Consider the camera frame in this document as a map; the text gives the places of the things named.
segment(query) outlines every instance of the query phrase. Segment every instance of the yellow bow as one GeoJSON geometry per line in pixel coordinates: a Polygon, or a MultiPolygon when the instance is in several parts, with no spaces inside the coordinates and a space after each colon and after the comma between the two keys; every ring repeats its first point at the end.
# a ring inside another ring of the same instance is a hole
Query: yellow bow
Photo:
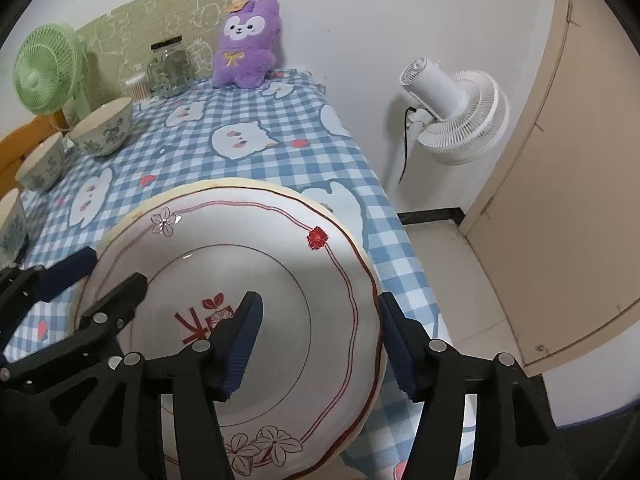
{"type": "Polygon", "coordinates": [[[244,52],[225,52],[226,66],[238,66],[238,59],[244,57],[244,52]]]}

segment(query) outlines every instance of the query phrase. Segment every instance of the purple plush toy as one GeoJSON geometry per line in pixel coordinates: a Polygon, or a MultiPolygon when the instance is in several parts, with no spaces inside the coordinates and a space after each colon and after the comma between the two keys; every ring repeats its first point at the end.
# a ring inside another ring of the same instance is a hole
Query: purple plush toy
{"type": "Polygon", "coordinates": [[[213,57],[213,86],[258,88],[276,64],[271,43],[282,23],[277,0],[249,0],[229,13],[213,57]]]}

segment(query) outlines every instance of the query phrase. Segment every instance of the metal screw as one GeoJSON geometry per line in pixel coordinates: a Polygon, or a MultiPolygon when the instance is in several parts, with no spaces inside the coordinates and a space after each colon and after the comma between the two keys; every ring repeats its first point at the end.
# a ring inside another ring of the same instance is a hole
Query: metal screw
{"type": "Polygon", "coordinates": [[[115,370],[120,364],[120,361],[122,361],[122,357],[120,357],[119,355],[112,355],[111,357],[109,357],[109,359],[107,359],[107,364],[109,365],[109,368],[111,368],[111,370],[115,370]]]}
{"type": "Polygon", "coordinates": [[[98,325],[102,325],[103,323],[106,323],[107,320],[109,318],[107,317],[107,315],[104,312],[96,312],[94,314],[93,320],[98,324],[98,325]]]}
{"type": "Polygon", "coordinates": [[[432,339],[429,341],[429,348],[434,352],[444,352],[447,349],[447,343],[442,339],[432,339]]]}
{"type": "Polygon", "coordinates": [[[140,362],[140,354],[137,352],[131,352],[124,356],[123,361],[127,366],[137,365],[140,362]]]}
{"type": "Polygon", "coordinates": [[[498,355],[498,361],[500,361],[505,366],[512,366],[515,364],[516,359],[511,354],[507,354],[507,352],[502,352],[498,355]]]}
{"type": "Polygon", "coordinates": [[[194,344],[191,345],[191,349],[194,352],[206,352],[209,350],[211,344],[206,339],[198,339],[194,344]]]}

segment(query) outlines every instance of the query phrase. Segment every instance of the gingham pattern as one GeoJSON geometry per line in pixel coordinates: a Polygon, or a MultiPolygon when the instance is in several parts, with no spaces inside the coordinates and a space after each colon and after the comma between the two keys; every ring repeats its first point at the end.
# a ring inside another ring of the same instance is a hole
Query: gingham pattern
{"type": "MultiPolygon", "coordinates": [[[[131,135],[115,155],[95,160],[74,150],[67,156],[62,180],[47,194],[23,194],[31,234],[23,266],[50,266],[84,246],[95,247],[108,229],[143,200],[181,184],[240,176],[302,191],[340,180],[364,206],[364,245],[384,290],[392,292],[401,308],[420,320],[432,336],[448,340],[431,288],[398,216],[357,145],[322,126],[319,111],[324,104],[324,87],[308,73],[287,70],[271,74],[257,90],[213,90],[204,80],[175,99],[145,110],[136,107],[131,135]],[[276,78],[293,85],[293,92],[281,98],[263,96],[261,92],[276,78]],[[173,128],[165,126],[167,116],[178,105],[196,101],[206,101],[200,120],[185,121],[173,128]],[[254,120],[278,142],[277,146],[239,160],[223,158],[212,149],[213,130],[254,120]],[[308,140],[309,145],[292,147],[297,139],[308,140]],[[70,206],[79,187],[107,166],[113,170],[113,179],[104,205],[85,228],[79,224],[69,228],[70,206]],[[147,175],[156,176],[156,180],[141,187],[140,179],[147,175]]],[[[35,305],[12,338],[7,358],[16,360],[65,337],[71,297],[70,289],[50,304],[35,305]],[[42,322],[47,332],[39,341],[39,324],[40,335],[44,333],[42,322]]],[[[400,392],[389,367],[370,419],[342,454],[344,461],[369,479],[392,478],[394,466],[408,457],[420,409],[400,392]]],[[[470,459],[473,424],[469,413],[461,463],[470,459]]]]}

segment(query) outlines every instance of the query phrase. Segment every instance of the large round plate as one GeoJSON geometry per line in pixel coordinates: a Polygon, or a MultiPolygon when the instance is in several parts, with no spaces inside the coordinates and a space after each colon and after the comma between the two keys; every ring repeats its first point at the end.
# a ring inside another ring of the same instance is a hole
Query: large round plate
{"type": "MultiPolygon", "coordinates": [[[[375,273],[321,205],[284,187],[228,178],[143,203],[98,247],[73,326],[133,272],[149,282],[120,333],[124,352],[171,355],[233,316],[248,290],[264,319],[244,380],[216,411],[236,478],[298,478],[356,435],[380,387],[375,273]]],[[[176,460],[171,397],[164,450],[176,460]]]]}

